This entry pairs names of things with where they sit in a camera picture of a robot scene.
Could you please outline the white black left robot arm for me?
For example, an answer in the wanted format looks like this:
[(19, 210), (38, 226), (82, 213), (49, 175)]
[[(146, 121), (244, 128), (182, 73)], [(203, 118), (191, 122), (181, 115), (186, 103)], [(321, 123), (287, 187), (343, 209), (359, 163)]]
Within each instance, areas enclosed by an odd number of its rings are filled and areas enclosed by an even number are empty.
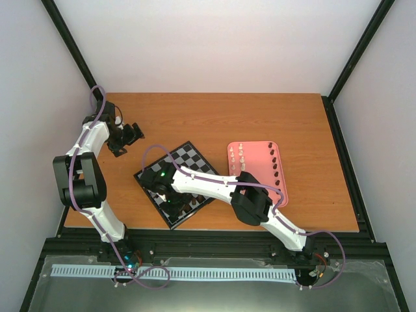
[(144, 138), (137, 123), (129, 125), (116, 115), (117, 106), (98, 102), (95, 113), (83, 120), (79, 138), (65, 154), (53, 159), (58, 194), (66, 207), (85, 216), (103, 242), (115, 242), (112, 253), (120, 261), (131, 260), (135, 245), (125, 239), (126, 226), (118, 220), (107, 201), (107, 185), (98, 164), (104, 145), (115, 156), (127, 153), (130, 146)]

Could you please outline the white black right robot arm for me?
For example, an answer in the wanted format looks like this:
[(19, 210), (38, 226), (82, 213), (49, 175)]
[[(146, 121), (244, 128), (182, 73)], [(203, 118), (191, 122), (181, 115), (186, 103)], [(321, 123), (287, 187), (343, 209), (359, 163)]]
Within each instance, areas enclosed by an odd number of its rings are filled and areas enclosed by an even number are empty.
[(277, 237), (296, 262), (306, 263), (312, 258), (313, 241), (304, 229), (278, 211), (278, 204), (273, 204), (268, 192), (274, 191), (281, 199), (283, 194), (260, 184), (248, 172), (223, 176), (166, 162), (159, 170), (143, 170), (138, 182), (161, 200), (161, 211), (176, 220), (188, 209), (193, 195), (214, 198), (232, 206), (240, 222), (261, 226)]

